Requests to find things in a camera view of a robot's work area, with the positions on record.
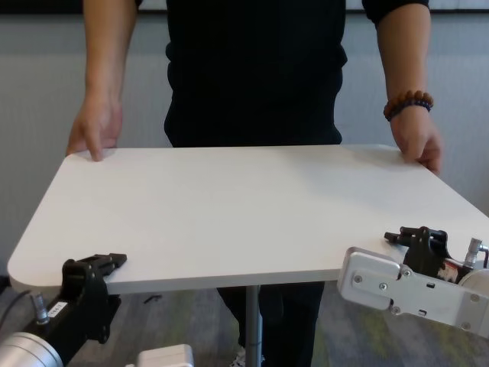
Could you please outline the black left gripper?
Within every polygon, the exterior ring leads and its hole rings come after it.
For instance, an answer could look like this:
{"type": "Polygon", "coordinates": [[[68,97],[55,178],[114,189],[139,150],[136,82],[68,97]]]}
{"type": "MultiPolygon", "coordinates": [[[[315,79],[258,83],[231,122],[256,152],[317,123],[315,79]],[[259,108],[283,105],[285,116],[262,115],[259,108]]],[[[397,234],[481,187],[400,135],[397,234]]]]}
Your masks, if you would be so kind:
{"type": "Polygon", "coordinates": [[[88,340],[106,343],[121,299],[108,293],[104,277],[126,261],[127,255],[118,253],[65,261],[60,292],[48,308],[56,308],[59,302],[65,305],[48,323],[31,321],[24,331],[52,346],[63,363],[70,362],[88,340]]]}

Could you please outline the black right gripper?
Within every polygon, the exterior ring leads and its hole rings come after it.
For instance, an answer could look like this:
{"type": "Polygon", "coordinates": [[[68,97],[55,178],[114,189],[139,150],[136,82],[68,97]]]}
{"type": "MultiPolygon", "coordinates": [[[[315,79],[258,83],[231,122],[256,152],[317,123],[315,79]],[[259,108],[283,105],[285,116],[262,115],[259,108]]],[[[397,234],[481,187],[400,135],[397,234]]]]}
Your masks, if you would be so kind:
{"type": "Polygon", "coordinates": [[[443,230],[401,226],[398,233],[385,232],[384,239],[408,248],[403,263],[417,274],[458,284],[472,271],[449,254],[448,233],[443,230]]]}

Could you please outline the person's left hand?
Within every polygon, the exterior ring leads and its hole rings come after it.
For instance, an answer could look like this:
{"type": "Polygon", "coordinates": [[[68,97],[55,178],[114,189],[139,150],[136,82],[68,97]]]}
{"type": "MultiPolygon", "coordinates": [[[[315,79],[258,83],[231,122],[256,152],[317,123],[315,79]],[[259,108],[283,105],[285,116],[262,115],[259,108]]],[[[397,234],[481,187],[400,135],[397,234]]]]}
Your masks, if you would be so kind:
{"type": "Polygon", "coordinates": [[[439,175],[443,143],[429,112],[421,106],[409,106],[390,121],[394,141],[408,163],[419,163],[439,175]]]}

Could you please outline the person's right hand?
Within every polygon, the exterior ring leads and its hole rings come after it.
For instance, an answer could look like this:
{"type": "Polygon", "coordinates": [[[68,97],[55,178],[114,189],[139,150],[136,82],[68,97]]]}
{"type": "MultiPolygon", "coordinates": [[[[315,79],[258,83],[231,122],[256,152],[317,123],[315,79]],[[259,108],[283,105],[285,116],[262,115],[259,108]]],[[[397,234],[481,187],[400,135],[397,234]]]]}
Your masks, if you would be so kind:
{"type": "Polygon", "coordinates": [[[103,151],[116,147],[121,127],[121,102],[103,93],[87,93],[71,128],[66,156],[88,151],[93,161],[102,161],[103,151]]]}

